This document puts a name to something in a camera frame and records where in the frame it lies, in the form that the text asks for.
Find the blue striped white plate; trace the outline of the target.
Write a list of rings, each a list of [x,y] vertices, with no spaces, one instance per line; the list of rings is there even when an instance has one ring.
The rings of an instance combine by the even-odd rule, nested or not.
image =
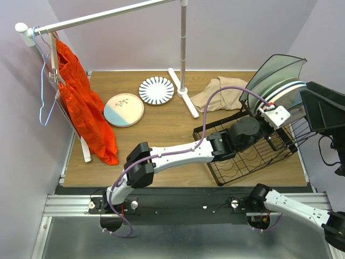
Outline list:
[[[165,77],[150,77],[139,86],[139,97],[149,105],[164,105],[169,102],[175,93],[173,83]]]

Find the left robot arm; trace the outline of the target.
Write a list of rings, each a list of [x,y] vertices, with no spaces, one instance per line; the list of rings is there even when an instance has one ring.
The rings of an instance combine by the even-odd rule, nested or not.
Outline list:
[[[133,190],[151,185],[154,175],[163,170],[190,163],[232,159],[279,129],[283,122],[284,118],[280,118],[277,112],[271,115],[263,113],[256,118],[242,117],[229,128],[183,145],[149,147],[147,142],[142,142],[127,156],[119,179],[104,192],[97,210],[116,212]]]

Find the square leaf pattern plate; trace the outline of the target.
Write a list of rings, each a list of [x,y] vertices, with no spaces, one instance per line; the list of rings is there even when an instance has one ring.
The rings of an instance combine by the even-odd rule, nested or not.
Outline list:
[[[306,88],[306,84],[293,85],[279,93],[273,101],[276,106],[283,106],[290,113],[290,117],[282,124],[283,126],[291,124],[305,116],[300,91]]]

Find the cream round plate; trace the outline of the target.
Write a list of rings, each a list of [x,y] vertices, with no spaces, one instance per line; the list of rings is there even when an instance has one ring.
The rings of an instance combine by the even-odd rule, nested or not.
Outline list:
[[[144,114],[144,104],[130,93],[118,94],[108,100],[103,109],[105,119],[115,127],[136,124]]]

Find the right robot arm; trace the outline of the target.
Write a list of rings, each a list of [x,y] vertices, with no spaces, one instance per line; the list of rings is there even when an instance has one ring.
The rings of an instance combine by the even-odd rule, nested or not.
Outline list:
[[[335,173],[344,176],[344,94],[310,81],[301,97],[309,129],[331,139],[330,146],[337,151],[340,163]],[[316,195],[315,191],[299,194],[296,188],[285,195],[259,183],[243,205],[252,212],[269,210],[289,216],[314,228],[329,245],[344,251],[344,212],[313,207],[311,200]]]

